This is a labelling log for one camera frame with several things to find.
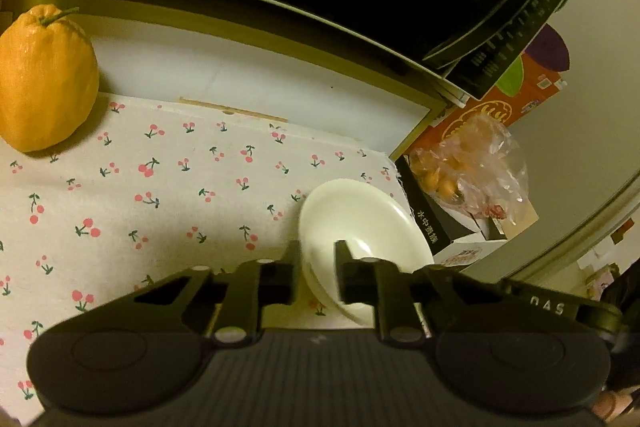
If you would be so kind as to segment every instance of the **cherry print tablecloth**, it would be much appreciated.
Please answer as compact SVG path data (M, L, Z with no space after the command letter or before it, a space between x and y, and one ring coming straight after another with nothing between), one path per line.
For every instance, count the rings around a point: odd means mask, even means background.
M356 140L238 114L101 94L46 155L0 140L0 405L40 413L25 359L50 326L195 265L279 258L313 188L354 178L408 209L393 163ZM273 327L357 327L305 283Z

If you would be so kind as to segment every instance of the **wall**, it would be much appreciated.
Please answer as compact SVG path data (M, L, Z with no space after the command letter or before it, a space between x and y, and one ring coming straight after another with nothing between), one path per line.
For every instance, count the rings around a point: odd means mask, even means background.
M624 273L629 267L640 259L640 210L636 210L631 218L634 225L625 232L623 240L617 245L613 244L611 237L604 238L596 247L588 251L577 262L581 268L590 266L591 271L597 271L607 264L615 263Z
M584 284L585 277L585 273L578 264L571 263L540 285L550 290L587 298L587 287Z
M552 25L571 53L569 86L512 126L540 220L473 265L508 275L589 219L640 168L640 0L569 0Z

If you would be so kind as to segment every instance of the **white wall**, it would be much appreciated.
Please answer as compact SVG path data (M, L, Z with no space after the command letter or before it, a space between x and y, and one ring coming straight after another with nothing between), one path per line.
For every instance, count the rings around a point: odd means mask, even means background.
M585 277L585 273L580 269L578 264L571 263L552 277L549 277L549 279L540 283L540 285L549 290L571 293L578 297L587 298L587 286L584 284Z
M201 102L287 118L391 153L428 113L335 71L254 46L168 26L74 16L91 37L100 90Z
M588 251L578 260L580 267L591 266L594 271L607 264L615 263L624 273L629 267L640 259L640 210L636 210L631 218L634 225L625 232L624 238L617 245L609 236L601 241L597 248Z
M473 265L480 279L535 259L640 169L640 0L569 0L551 23L571 54L569 86L511 128L540 220Z

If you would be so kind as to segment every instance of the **cherry pattern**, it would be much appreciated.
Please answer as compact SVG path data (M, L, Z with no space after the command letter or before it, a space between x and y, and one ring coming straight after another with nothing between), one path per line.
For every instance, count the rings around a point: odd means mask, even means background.
M246 225L242 225L238 230L242 230L244 233L244 247L249 251L255 250L255 243L258 241L258 236L255 235L255 233L250 233L251 228Z
M267 210L271 214L271 217L273 217L274 221L278 221L284 217L284 214L282 212L276 210L274 204L270 204L269 206L267 206Z
M17 174L22 170L22 165L18 163L18 160L12 161L11 163L9 163L9 166L11 167L12 174Z
M240 185L240 190L247 190L249 188L249 178L238 178L236 183Z
M276 169L282 169L283 174L289 174L289 169L287 169L282 162L278 162Z
M220 160L222 160L222 158L225 157L225 153L219 153L217 147L212 147L211 149L209 149L209 151L213 155L213 160L216 162L219 162Z
M2 290L3 297L8 297L11 295L11 288L9 288L9 283L11 282L11 277L8 275L4 279L0 279L0 289Z
M89 295L87 295L86 297L84 297L84 302L82 302L82 292L80 290L73 290L71 292L71 298L74 300L76 304L76 310L81 311L81 312L85 312L86 311L86 306L87 304L93 304L94 303L94 296L89 293Z
M76 234L78 234L78 237L82 237L83 235L100 237L100 233L100 229L94 227L94 220L91 219L91 217L87 217L84 221L82 221L82 227L76 227Z
M44 329L44 326L42 325L42 323L40 323L38 321L31 321L31 326L33 326L33 329L24 330L22 332L22 335L28 341L33 340L33 339L37 339L40 336L41 330Z
M24 399L25 400L30 400L31 398L33 398L35 396L31 392L31 390L33 389L33 383L31 382L31 380L26 380L24 382L22 382L22 381L18 382L18 389L20 389L20 391L22 391L22 393L24 394Z
M240 154L244 156L244 161L247 163L252 163L254 161L254 150L255 147L253 145L244 146L244 149L240 151Z
M158 136L164 136L164 130L162 129L158 129L158 126L155 123L152 123L149 126L149 131L144 133L144 135L148 138L151 139L154 136L158 135Z
M195 238L198 240L198 244L200 245L207 240L207 236L203 235L202 232L199 232L198 227L191 227L191 230L187 232L187 237L191 239L192 237L194 237L194 234Z
M302 190L296 188L296 191L291 195L291 199L298 203L300 200L304 200L306 198L306 194L302 193Z
M160 162L152 157L150 162L138 165L138 172L142 172L145 178L150 178L154 175L154 167L156 165L160 165Z
M131 232L127 233L127 236L133 241L136 250L141 250L149 242L149 238L146 235L139 235L138 230L131 230Z
M38 203L40 196L35 192L29 194L29 199L31 200L31 216L29 217L29 221L32 225L36 225L40 220L38 214L44 213L44 206Z
M69 178L66 181L66 190L76 190L76 188L82 187L82 184L77 183L75 178Z
M133 199L138 203L152 204L156 208L160 206L160 200L158 198L154 198L151 192L145 192L145 197L143 197L142 194L136 194Z
M280 134L277 131L273 131L271 136L275 138L276 143L284 143L284 139L287 137L286 134Z
M109 107L111 108L111 110L113 112L117 112L120 113L121 110L123 110L125 107L127 107L126 105L124 105L123 103L118 103L118 102L110 102L109 103Z
M51 272L53 272L53 266L49 266L49 264L46 264L45 263L46 260L47 260L47 256L43 255L40 259L36 261L36 266L44 270L44 275L49 275Z
M319 160L317 154L312 154L311 159L313 160L310 165L317 169L319 165L324 165L324 160Z
M105 147L113 143L113 140L109 138L109 133L107 131L102 134L98 134L97 139L98 141L102 142L102 145L104 145Z
M210 203L211 198L215 197L216 193L213 190L207 190L206 188L201 188L198 191L198 195L204 198L205 203Z
M190 171L191 167L189 166L189 159L185 158L184 160L179 160L178 161L178 167L182 167L180 169L182 172Z
M100 167L100 174L102 175L103 178L106 178L109 174L111 174L113 172L113 174L119 174L120 173L120 168L116 167L116 164L114 162L111 162L109 164L109 167Z

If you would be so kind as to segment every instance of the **orange cardboard box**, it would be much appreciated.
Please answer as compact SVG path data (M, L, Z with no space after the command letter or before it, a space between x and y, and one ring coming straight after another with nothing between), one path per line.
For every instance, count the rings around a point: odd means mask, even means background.
M536 63L529 55L522 54L522 85L509 96L499 84L492 87L481 102L469 100L466 107L447 107L443 115L436 118L424 133L406 150L428 149L455 133L465 121L477 112L485 112L506 126L538 107L549 97L566 86L557 71L547 70Z

